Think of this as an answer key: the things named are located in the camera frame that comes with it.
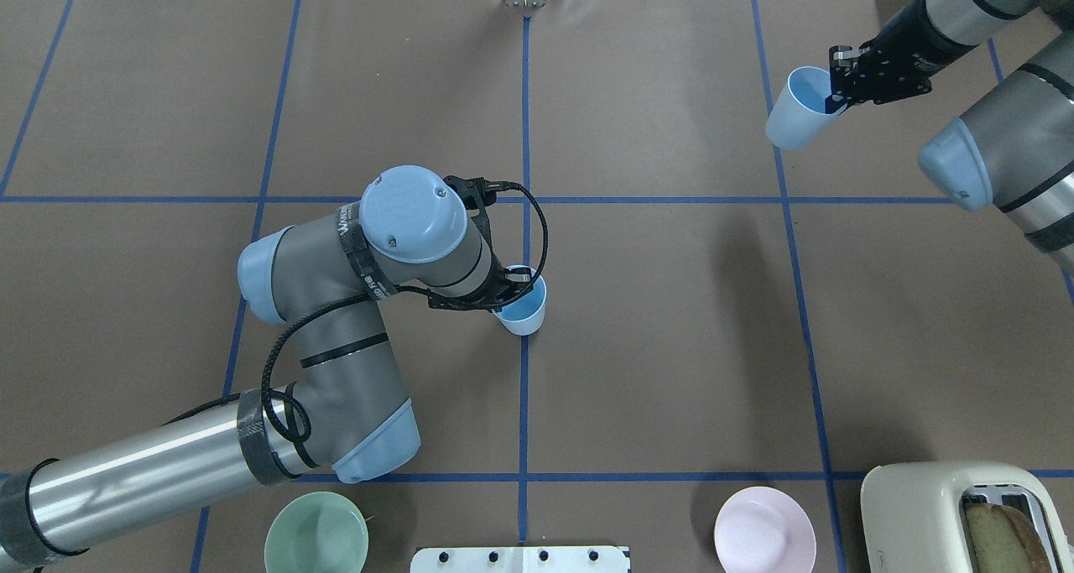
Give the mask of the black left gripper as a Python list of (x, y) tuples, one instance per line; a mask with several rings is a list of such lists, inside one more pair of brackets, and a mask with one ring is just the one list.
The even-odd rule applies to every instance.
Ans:
[(502, 192), (518, 191), (533, 203), (529, 190), (511, 180), (445, 178), (467, 211), (467, 236), (453, 254), (471, 256), (468, 269), (456, 281), (444, 286), (427, 285), (427, 305), (432, 310), (487, 310), (502, 312), (508, 305), (532, 293), (536, 275), (506, 273), (493, 249), (491, 222), (487, 209), (495, 205)]

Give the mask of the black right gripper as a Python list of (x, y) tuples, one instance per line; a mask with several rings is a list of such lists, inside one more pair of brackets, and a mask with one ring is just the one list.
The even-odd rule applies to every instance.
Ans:
[(894, 20), (858, 48), (832, 46), (828, 59), (834, 94), (825, 99), (825, 114), (928, 94), (932, 71), (918, 67), (918, 56), (933, 45), (932, 33), (929, 20)]

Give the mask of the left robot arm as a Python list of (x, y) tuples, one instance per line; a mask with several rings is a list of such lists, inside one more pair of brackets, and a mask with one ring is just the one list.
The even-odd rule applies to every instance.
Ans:
[(365, 482), (413, 459), (413, 397), (381, 315), (412, 294), (431, 310), (505, 317), (536, 293), (547, 258), (507, 266), (487, 211), (513, 180), (384, 170), (354, 202), (242, 251), (241, 295), (279, 326), (257, 384), (77, 456), (3, 481), (3, 570), (39, 572), (186, 514), (328, 466)]

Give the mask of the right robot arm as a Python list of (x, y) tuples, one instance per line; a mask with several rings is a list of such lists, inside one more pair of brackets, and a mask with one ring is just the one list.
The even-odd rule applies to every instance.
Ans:
[(1024, 240), (1073, 267), (1073, 0), (912, 0), (863, 44), (828, 53), (826, 109), (900, 102), (1040, 10), (1060, 33), (923, 146), (918, 165), (955, 205), (995, 206)]

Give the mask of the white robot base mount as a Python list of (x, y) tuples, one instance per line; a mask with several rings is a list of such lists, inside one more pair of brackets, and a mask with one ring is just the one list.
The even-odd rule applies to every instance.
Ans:
[(632, 572), (628, 547), (614, 545), (429, 547), (410, 572)]

